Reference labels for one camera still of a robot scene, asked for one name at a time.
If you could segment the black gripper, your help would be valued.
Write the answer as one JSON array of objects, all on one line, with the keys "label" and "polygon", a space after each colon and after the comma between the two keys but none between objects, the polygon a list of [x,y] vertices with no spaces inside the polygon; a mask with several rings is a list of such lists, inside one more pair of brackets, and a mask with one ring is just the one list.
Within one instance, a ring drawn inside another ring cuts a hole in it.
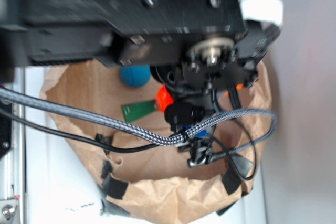
[{"label": "black gripper", "polygon": [[159,109],[176,103],[196,104],[213,91],[223,91],[233,97],[242,88],[250,88],[259,79],[257,66],[268,46],[281,33],[281,27],[250,20],[244,39],[234,44],[228,38],[217,37],[193,45],[173,65],[154,66],[153,77],[162,84],[156,95]]}]

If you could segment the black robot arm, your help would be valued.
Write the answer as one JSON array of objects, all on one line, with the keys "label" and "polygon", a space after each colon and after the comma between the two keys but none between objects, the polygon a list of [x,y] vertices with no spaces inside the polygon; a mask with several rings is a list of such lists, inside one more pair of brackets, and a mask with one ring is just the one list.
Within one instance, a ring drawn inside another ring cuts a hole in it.
[{"label": "black robot arm", "polygon": [[282,30],[281,0],[1,0],[1,82],[14,70],[97,59],[148,65],[175,103],[251,87]]}]

